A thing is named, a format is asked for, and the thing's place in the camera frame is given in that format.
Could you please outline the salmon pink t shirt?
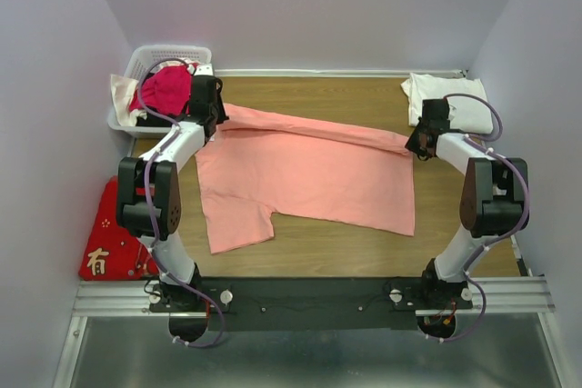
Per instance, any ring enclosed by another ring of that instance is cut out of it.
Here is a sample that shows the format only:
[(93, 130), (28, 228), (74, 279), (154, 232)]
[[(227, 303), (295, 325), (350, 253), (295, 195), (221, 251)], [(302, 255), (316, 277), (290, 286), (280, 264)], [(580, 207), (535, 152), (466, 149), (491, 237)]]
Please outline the salmon pink t shirt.
[(405, 136), (233, 104), (226, 111), (196, 153), (212, 254), (274, 238), (273, 214), (414, 234)]

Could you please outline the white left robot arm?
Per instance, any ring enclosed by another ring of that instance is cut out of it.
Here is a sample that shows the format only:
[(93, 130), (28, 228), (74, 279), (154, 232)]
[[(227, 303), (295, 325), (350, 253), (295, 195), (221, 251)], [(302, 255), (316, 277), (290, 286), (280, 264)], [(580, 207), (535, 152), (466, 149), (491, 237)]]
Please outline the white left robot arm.
[(222, 81), (199, 66), (176, 60), (190, 80), (186, 109), (176, 118), (160, 114), (143, 99), (141, 80), (136, 88), (139, 104), (155, 118), (171, 124), (168, 133), (148, 152), (122, 159), (118, 166), (116, 221), (137, 238), (154, 260), (160, 284), (183, 311), (204, 302), (218, 313), (222, 309), (202, 292), (196, 262), (186, 253), (178, 233), (181, 220), (179, 173), (188, 160), (214, 136), (228, 119)]

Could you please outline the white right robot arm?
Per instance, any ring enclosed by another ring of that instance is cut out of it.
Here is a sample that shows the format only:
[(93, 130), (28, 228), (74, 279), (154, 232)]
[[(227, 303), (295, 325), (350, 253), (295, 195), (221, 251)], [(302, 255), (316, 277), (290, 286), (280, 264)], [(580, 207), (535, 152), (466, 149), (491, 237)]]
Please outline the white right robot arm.
[(487, 147), (478, 134), (453, 128), (451, 97), (424, 101), (406, 142), (406, 149), (419, 159), (438, 158), (464, 176), (460, 227), (444, 252), (428, 263), (415, 290), (430, 309), (461, 301), (478, 261), (524, 229), (530, 210), (526, 161), (507, 158)]

